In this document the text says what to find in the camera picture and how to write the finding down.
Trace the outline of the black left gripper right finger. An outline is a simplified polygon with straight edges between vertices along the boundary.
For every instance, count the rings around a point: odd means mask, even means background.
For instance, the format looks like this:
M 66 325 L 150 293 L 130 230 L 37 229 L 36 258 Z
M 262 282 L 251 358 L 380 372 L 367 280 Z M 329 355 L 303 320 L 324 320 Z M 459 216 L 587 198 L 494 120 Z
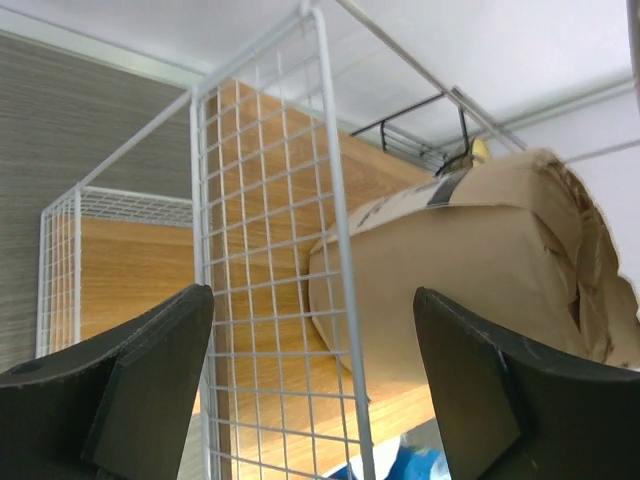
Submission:
M 638 478 L 638 372 L 563 353 L 423 287 L 413 312 L 452 478 Z

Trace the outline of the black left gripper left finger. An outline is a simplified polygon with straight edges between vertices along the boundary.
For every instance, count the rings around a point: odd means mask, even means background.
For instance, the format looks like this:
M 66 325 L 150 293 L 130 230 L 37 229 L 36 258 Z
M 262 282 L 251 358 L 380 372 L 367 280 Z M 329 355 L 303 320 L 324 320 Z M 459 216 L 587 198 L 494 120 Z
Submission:
M 193 284 L 1 375 L 4 479 L 174 479 L 214 312 Z

